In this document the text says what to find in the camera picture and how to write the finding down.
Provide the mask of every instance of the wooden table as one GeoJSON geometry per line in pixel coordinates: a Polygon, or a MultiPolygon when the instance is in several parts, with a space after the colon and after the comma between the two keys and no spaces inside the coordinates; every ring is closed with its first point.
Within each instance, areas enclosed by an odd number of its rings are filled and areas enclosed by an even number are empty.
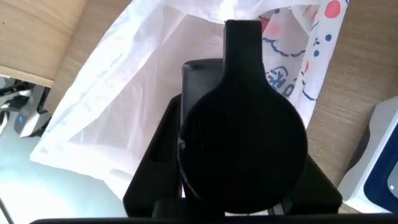
{"type": "Polygon", "coordinates": [[[398,95],[397,28],[398,1],[350,1],[307,129],[310,155],[335,185],[374,107],[398,95]]]}
{"type": "Polygon", "coordinates": [[[0,75],[51,87],[54,112],[131,0],[0,0],[0,75]]]}

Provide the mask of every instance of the gray floor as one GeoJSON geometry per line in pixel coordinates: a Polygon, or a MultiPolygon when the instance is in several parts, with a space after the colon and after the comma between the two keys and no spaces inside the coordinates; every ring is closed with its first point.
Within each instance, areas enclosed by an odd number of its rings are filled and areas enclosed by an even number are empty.
{"type": "Polygon", "coordinates": [[[121,201],[101,180],[31,162],[38,138],[13,130],[17,114],[0,136],[0,198],[13,221],[39,218],[125,217],[121,201]]]}

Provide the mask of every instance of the printed plastic bag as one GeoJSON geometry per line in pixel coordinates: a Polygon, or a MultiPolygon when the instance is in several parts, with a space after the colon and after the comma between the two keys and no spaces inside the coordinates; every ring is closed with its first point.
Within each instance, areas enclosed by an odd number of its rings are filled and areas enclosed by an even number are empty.
{"type": "Polygon", "coordinates": [[[188,60],[221,58],[223,23],[259,19],[271,86],[310,121],[347,0],[134,0],[60,102],[32,161],[104,180],[122,198],[188,60]]]}

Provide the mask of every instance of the red dot pattern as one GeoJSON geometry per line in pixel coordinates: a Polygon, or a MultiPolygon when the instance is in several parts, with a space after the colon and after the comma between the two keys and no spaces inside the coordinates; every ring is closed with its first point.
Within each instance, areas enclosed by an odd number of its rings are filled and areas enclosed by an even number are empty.
{"type": "Polygon", "coordinates": [[[328,3],[325,10],[325,16],[330,19],[336,18],[340,14],[340,12],[341,12],[340,2],[334,0],[328,3]]]}
{"type": "Polygon", "coordinates": [[[260,21],[261,21],[261,30],[264,32],[264,30],[268,26],[269,19],[260,18],[260,21]]]}

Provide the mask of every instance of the white device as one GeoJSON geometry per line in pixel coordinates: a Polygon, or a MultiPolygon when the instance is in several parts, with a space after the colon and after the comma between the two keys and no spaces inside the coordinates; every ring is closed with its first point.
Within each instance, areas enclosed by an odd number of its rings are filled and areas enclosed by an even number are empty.
{"type": "Polygon", "coordinates": [[[338,190],[363,213],[398,212],[398,96],[378,104],[338,190]]]}

